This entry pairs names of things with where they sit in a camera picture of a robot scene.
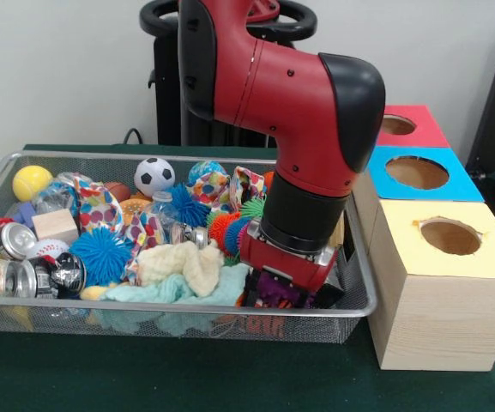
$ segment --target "green table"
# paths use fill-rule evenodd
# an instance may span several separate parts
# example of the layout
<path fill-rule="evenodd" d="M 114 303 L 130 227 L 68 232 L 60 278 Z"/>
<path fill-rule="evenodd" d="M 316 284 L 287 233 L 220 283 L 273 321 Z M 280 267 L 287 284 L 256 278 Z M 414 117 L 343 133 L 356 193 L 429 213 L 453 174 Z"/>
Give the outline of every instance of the green table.
<path fill-rule="evenodd" d="M 237 148 L 27 148 L 274 155 Z M 365 320 L 345 345 L 0 333 L 0 411 L 195 409 L 495 411 L 495 368 L 381 371 Z"/>

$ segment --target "soccer ball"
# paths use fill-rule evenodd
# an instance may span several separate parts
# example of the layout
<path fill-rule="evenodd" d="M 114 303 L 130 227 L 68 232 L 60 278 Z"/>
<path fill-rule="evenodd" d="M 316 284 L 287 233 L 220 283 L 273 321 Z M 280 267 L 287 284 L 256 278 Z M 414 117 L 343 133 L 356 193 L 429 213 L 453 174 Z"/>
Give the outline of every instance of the soccer ball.
<path fill-rule="evenodd" d="M 164 191 L 175 184 L 175 171 L 160 158 L 141 161 L 136 168 L 135 186 L 144 196 L 152 197 L 156 191 Z"/>

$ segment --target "wire mesh basket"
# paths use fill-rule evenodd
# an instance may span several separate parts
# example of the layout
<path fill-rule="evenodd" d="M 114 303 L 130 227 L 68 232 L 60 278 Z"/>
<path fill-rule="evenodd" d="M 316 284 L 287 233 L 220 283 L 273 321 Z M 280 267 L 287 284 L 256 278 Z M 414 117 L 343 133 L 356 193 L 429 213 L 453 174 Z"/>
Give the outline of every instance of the wire mesh basket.
<path fill-rule="evenodd" d="M 0 216 L 15 207 L 15 173 L 39 165 L 53 175 L 80 172 L 95 181 L 119 181 L 135 189 L 133 177 L 147 156 L 23 151 L 0 162 Z M 248 167 L 256 173 L 274 169 L 274 161 L 165 156 L 177 181 L 185 181 L 198 161 L 215 160 L 226 169 Z M 229 306 L 161 305 L 87 300 L 0 298 L 0 331 L 80 335 L 180 336 L 197 338 L 344 343 L 359 320 L 376 306 L 376 293 L 359 230 L 355 204 L 346 209 L 345 245 L 332 276 L 345 289 L 330 309 L 270 309 Z"/>

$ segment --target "plastic bottle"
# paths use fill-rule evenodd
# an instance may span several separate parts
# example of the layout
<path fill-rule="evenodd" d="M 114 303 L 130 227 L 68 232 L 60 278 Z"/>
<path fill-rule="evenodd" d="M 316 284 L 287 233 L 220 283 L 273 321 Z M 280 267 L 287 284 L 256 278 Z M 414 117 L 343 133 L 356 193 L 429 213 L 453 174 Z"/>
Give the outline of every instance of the plastic bottle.
<path fill-rule="evenodd" d="M 173 223 L 178 221 L 178 211 L 172 205 L 172 194 L 166 191 L 156 191 L 152 195 L 153 202 L 144 211 L 155 215 L 161 223 L 166 236 L 166 243 L 171 243 L 171 229 Z"/>

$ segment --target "stacked boxes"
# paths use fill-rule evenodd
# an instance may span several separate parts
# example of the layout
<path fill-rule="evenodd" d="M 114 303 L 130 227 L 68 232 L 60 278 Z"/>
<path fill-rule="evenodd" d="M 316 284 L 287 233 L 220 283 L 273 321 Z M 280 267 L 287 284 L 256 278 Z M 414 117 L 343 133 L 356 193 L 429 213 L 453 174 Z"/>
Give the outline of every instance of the stacked boxes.
<path fill-rule="evenodd" d="M 426 107 L 387 107 L 353 194 L 377 274 L 381 368 L 490 370 L 495 217 Z"/>

